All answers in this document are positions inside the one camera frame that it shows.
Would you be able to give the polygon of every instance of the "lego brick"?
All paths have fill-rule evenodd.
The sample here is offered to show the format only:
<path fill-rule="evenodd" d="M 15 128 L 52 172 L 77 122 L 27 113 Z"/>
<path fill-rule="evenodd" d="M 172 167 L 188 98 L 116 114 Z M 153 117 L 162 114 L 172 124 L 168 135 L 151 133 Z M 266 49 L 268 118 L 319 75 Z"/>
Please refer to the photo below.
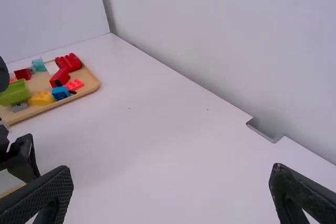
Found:
<path fill-rule="evenodd" d="M 69 72 L 76 71 L 82 67 L 82 62 L 73 52 L 65 56 L 57 57 L 55 61 L 59 68 L 67 68 Z"/>
<path fill-rule="evenodd" d="M 55 102 L 54 96 L 46 91 L 38 91 L 28 100 L 30 106 L 45 106 L 53 102 Z"/>
<path fill-rule="evenodd" d="M 21 110 L 25 110 L 28 108 L 28 104 L 26 102 L 19 103 L 17 105 L 12 106 L 12 111 L 13 112 L 18 112 Z"/>
<path fill-rule="evenodd" d="M 70 91 L 75 91 L 77 89 L 84 87 L 84 83 L 80 81 L 79 79 L 75 79 L 73 81 L 70 81 L 68 84 L 66 84 L 66 87 Z"/>
<path fill-rule="evenodd" d="M 57 66 L 55 61 L 50 61 L 44 64 L 44 66 L 46 67 L 48 73 L 53 76 L 54 74 L 57 73 L 57 71 L 59 70 L 59 66 Z"/>
<path fill-rule="evenodd" d="M 69 71 L 66 68 L 61 68 L 50 79 L 50 84 L 53 88 L 63 86 L 70 80 Z"/>
<path fill-rule="evenodd" d="M 31 79 L 31 71 L 29 68 L 19 69 L 14 71 L 16 79 L 25 79 L 30 80 Z"/>
<path fill-rule="evenodd" d="M 41 58 L 31 61 L 36 72 L 45 72 L 47 68 Z"/>
<path fill-rule="evenodd" d="M 0 93 L 0 105 L 9 106 L 25 102 L 30 98 L 27 82 L 25 79 L 20 79 L 11 82 L 8 88 Z"/>
<path fill-rule="evenodd" d="M 65 86 L 56 87 L 56 88 L 53 88 L 52 90 L 53 91 L 51 93 L 53 94 L 56 101 L 59 101 L 59 100 L 62 100 L 66 97 L 71 96 L 68 88 L 65 87 Z"/>

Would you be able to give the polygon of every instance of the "white table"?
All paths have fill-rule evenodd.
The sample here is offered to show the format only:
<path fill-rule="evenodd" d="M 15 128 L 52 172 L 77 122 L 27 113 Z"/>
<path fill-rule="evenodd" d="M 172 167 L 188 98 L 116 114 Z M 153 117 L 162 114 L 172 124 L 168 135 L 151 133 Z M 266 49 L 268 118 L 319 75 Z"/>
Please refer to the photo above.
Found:
<path fill-rule="evenodd" d="M 120 38 L 40 56 L 72 51 L 102 87 L 10 128 L 11 140 L 33 134 L 41 173 L 70 167 L 65 223 L 278 223 L 268 188 L 276 162 L 336 191 L 334 165 L 286 137 L 270 143 L 245 125 L 250 115 Z M 20 183 L 0 178 L 1 190 Z"/>

